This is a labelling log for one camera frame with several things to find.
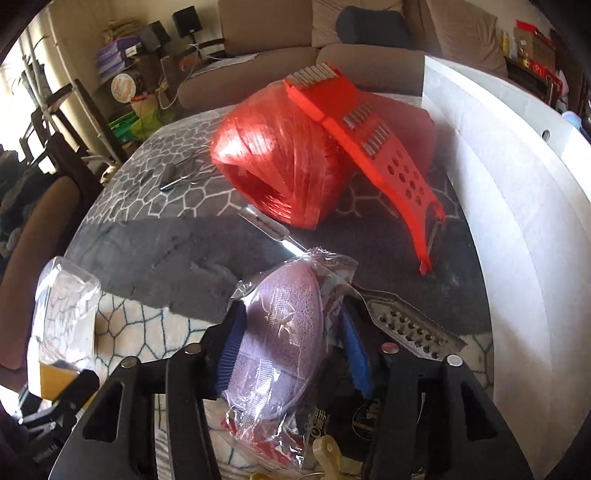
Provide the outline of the yellow plastic clip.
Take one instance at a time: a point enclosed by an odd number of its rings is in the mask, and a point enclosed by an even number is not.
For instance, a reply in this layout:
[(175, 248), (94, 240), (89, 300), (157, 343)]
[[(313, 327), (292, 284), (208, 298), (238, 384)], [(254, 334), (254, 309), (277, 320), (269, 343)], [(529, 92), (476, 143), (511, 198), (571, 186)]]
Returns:
[(342, 455), (335, 438), (324, 435), (311, 445), (297, 435), (253, 444), (260, 466), (249, 479), (361, 479), (361, 463)]

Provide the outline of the red raffia string ball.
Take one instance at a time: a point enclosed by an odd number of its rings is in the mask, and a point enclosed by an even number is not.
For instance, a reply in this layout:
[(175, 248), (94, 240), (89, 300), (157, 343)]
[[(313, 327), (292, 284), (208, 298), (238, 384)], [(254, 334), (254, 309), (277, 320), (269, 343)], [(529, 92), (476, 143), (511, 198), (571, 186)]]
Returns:
[(273, 82), (229, 112), (211, 140), (211, 160), (267, 216), (314, 230), (356, 171), (346, 151)]

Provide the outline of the dark red pouch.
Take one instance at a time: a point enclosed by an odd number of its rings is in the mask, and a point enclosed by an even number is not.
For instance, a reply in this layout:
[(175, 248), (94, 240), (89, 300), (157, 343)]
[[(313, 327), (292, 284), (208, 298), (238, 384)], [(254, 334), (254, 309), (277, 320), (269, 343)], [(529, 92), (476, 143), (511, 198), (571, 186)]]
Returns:
[(398, 136), (419, 172), (426, 176), (435, 159), (438, 136), (429, 112), (419, 97), (361, 92), (360, 98)]

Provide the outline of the black speaker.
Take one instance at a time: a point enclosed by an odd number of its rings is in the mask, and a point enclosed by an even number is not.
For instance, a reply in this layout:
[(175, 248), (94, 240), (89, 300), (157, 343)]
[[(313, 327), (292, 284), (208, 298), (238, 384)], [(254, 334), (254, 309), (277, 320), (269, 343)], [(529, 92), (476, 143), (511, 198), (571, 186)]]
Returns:
[(194, 39), (195, 35), (202, 30), (200, 18), (194, 6), (177, 10), (171, 15), (171, 18), (180, 38)]

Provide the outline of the wire metal tongs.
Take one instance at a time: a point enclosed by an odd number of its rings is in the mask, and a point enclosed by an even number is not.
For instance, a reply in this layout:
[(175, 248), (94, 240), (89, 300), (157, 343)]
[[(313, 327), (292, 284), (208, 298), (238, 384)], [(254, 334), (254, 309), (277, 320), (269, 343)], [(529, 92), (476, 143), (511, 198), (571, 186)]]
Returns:
[(168, 192), (181, 183), (191, 182), (209, 157), (209, 149), (200, 148), (187, 158), (166, 164), (158, 181), (158, 189)]

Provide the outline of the small metal grater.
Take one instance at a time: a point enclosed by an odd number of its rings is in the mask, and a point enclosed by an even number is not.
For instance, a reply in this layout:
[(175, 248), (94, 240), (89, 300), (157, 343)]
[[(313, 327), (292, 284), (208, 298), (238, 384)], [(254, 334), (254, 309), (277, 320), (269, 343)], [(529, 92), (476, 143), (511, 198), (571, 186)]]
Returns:
[[(256, 207), (247, 205), (238, 214), (291, 255), (301, 257), (307, 253), (307, 249), (291, 237), (286, 226)], [(365, 305), (375, 326), (418, 357), (442, 361), (448, 355), (459, 355), (467, 346), (459, 336), (394, 293), (366, 289), (356, 284), (353, 284), (353, 290), (353, 296)]]

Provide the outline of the dark blue lumbar cushion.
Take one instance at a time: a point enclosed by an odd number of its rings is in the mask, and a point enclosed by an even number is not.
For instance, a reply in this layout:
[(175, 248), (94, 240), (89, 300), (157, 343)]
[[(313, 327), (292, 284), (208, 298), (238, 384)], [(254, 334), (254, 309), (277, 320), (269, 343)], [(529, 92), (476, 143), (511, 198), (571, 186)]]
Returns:
[(348, 6), (335, 21), (335, 32), (344, 44), (414, 48), (406, 19), (396, 10), (368, 10)]

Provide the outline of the brown sofa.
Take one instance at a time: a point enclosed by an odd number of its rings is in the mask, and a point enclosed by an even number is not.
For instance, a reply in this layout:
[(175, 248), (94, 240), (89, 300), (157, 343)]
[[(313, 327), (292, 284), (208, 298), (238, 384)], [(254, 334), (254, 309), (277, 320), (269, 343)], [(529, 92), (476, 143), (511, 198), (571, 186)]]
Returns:
[[(348, 6), (400, 12), (414, 48), (342, 43), (335, 21)], [(426, 56), (508, 74), (496, 16), (468, 1), (221, 1), (218, 13), (228, 59), (179, 85), (180, 105), (192, 112), (241, 102), (322, 63), (339, 68), (362, 90), (415, 96), (422, 93)]]

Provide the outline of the white coat stand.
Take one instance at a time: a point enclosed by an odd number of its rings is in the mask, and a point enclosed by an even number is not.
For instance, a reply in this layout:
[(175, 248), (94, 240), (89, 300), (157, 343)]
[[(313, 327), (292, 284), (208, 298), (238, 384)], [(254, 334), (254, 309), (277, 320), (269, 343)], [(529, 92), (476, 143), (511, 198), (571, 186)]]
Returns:
[(42, 36), (37, 43), (33, 44), (32, 39), (29, 36), (29, 30), (25, 31), (25, 36), (19, 38), (18, 44), (23, 62), (21, 82), (32, 98), (34, 104), (41, 110), (42, 117), (51, 123), (51, 107), (49, 100), (53, 92), (45, 74), (45, 65), (40, 63), (36, 56), (36, 47), (44, 39), (46, 39), (46, 36)]

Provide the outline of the red plastic grater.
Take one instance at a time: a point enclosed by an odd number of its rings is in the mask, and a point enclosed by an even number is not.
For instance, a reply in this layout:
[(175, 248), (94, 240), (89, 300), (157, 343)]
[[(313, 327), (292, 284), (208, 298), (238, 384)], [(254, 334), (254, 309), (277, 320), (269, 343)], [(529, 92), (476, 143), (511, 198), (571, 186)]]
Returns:
[(430, 273), (434, 243), (446, 227), (445, 210), (398, 136), (329, 64), (305, 67), (283, 84), (290, 100), (320, 123), (394, 204), (412, 235), (420, 272)]

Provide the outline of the white cardboard box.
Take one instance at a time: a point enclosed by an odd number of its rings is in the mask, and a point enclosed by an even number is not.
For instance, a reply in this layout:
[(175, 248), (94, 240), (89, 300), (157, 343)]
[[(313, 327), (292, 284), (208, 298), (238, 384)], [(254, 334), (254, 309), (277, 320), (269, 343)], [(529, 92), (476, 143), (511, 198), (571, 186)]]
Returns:
[(485, 281), (494, 401), (542, 479), (590, 412), (590, 146), (542, 101), (451, 61), (426, 59), (422, 105)]

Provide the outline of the purple sponge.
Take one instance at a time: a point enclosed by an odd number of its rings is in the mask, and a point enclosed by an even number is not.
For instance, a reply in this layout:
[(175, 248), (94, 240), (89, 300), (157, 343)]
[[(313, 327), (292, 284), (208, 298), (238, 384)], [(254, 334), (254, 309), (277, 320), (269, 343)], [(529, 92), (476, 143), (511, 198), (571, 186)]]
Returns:
[(358, 263), (312, 248), (239, 283), (245, 334), (228, 386), (223, 425), (270, 467), (301, 468), (318, 377), (338, 344), (342, 300)]

